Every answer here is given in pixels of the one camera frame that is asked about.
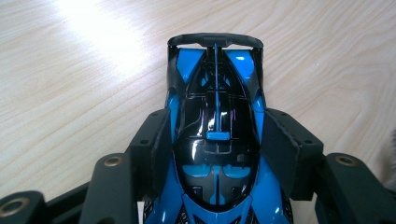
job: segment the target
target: model car body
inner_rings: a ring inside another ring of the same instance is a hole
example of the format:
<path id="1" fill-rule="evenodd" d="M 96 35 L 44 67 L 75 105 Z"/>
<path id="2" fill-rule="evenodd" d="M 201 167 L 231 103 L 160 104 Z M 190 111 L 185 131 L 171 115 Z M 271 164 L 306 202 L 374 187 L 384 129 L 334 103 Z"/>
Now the model car body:
<path id="1" fill-rule="evenodd" d="M 202 48 L 179 48 L 198 43 Z M 251 49 L 228 49 L 230 45 Z M 260 153 L 262 42 L 194 34 L 168 42 L 173 157 L 146 223 L 290 223 L 289 199 Z"/>

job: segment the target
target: screw hole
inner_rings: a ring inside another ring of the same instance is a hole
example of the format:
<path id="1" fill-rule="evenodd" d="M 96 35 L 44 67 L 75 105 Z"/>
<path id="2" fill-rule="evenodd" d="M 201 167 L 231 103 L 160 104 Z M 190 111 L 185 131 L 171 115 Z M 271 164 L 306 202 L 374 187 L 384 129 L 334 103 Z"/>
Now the screw hole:
<path id="1" fill-rule="evenodd" d="M 345 166 L 356 166 L 357 165 L 357 163 L 354 159 L 346 157 L 346 156 L 337 156 L 335 158 L 335 160 Z"/>
<path id="2" fill-rule="evenodd" d="M 122 163 L 121 157 L 111 157 L 105 160 L 105 166 L 116 166 Z"/>
<path id="3" fill-rule="evenodd" d="M 0 206 L 0 217 L 9 217 L 19 213 L 27 204 L 29 199 L 26 197 L 20 197 L 13 199 Z"/>

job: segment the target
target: black plastic arm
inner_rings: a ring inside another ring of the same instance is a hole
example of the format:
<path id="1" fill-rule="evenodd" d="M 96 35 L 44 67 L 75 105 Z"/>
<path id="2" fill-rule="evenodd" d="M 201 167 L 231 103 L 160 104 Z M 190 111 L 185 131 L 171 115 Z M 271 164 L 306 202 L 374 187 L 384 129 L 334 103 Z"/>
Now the black plastic arm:
<path id="1" fill-rule="evenodd" d="M 172 155 L 170 110 L 148 115 L 125 151 L 135 171 L 136 199 L 154 201 L 163 191 Z"/>
<path id="2" fill-rule="evenodd" d="M 262 154 L 294 201 L 318 195 L 319 223 L 396 223 L 396 201 L 364 162 L 333 153 L 290 115 L 265 111 Z"/>
<path id="3" fill-rule="evenodd" d="M 138 223 L 135 181 L 129 155 L 114 153 L 100 159 L 78 223 Z"/>
<path id="4" fill-rule="evenodd" d="M 202 47 L 215 47 L 217 44 L 220 48 L 227 48 L 230 45 L 240 45 L 251 47 L 255 49 L 262 49 L 263 43 L 260 39 L 248 36 L 248 35 L 235 35 L 235 34 L 222 34 L 222 33 L 200 33 L 200 34 L 188 34 L 188 35 L 177 35 L 172 37 L 168 41 L 169 47 L 177 45 L 189 45 L 199 44 Z"/>

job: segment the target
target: blue body panel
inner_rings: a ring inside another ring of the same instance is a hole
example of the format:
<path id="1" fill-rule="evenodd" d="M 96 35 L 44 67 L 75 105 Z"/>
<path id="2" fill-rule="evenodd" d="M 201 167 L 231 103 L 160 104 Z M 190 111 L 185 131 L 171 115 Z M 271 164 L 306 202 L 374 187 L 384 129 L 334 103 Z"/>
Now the blue body panel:
<path id="1" fill-rule="evenodd" d="M 256 120 L 257 135 L 259 136 L 260 144 L 262 143 L 262 126 L 264 125 L 265 108 L 262 100 L 262 95 L 257 94 L 252 104 L 254 118 Z"/>
<path id="2" fill-rule="evenodd" d="M 184 165 L 183 171 L 192 177 L 205 177 L 210 173 L 210 166 L 202 165 Z"/>
<path id="3" fill-rule="evenodd" d="M 229 132 L 207 132 L 206 133 L 206 138 L 210 140 L 220 140 L 220 141 L 225 141 L 230 139 L 230 133 Z"/>
<path id="4" fill-rule="evenodd" d="M 240 223 L 245 223 L 248 216 L 248 209 L 251 204 L 251 198 L 246 197 L 244 201 L 238 204 L 233 209 L 226 212 L 211 212 L 205 210 L 197 203 L 195 203 L 188 195 L 183 196 L 183 203 L 186 206 L 187 214 L 189 216 L 190 223 L 195 224 L 194 216 L 200 218 L 204 223 L 231 223 L 237 218 L 241 217 Z"/>
<path id="5" fill-rule="evenodd" d="M 262 155 L 250 196 L 253 198 L 251 207 L 260 223 L 289 223 L 283 214 L 279 183 Z"/>
<path id="6" fill-rule="evenodd" d="M 171 110 L 171 134 L 172 134 L 172 141 L 175 140 L 175 128 L 176 128 L 176 121 L 177 121 L 177 112 L 179 108 L 179 100 L 175 93 L 171 93 L 168 95 L 167 99 L 167 107 Z"/>
<path id="7" fill-rule="evenodd" d="M 204 49 L 181 49 L 177 58 L 177 69 L 185 83 L 189 82 L 192 70 L 204 54 Z"/>
<path id="8" fill-rule="evenodd" d="M 230 178 L 240 179 L 250 174 L 250 168 L 226 165 L 223 167 L 223 172 Z"/>
<path id="9" fill-rule="evenodd" d="M 247 85 L 254 70 L 254 62 L 247 49 L 226 49 L 224 52 L 230 58 L 242 82 Z"/>

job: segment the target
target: wooden table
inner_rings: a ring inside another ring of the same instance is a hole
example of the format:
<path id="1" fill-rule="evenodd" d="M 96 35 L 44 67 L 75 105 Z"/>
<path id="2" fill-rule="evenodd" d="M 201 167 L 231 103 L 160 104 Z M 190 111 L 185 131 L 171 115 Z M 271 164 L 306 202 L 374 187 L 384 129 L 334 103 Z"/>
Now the wooden table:
<path id="1" fill-rule="evenodd" d="M 163 108 L 166 42 L 179 34 L 252 35 L 265 45 L 267 105 L 383 179 L 396 126 L 393 1 L 1 1 L 0 198 L 50 200 L 123 152 Z M 316 223 L 294 203 L 296 223 Z"/>

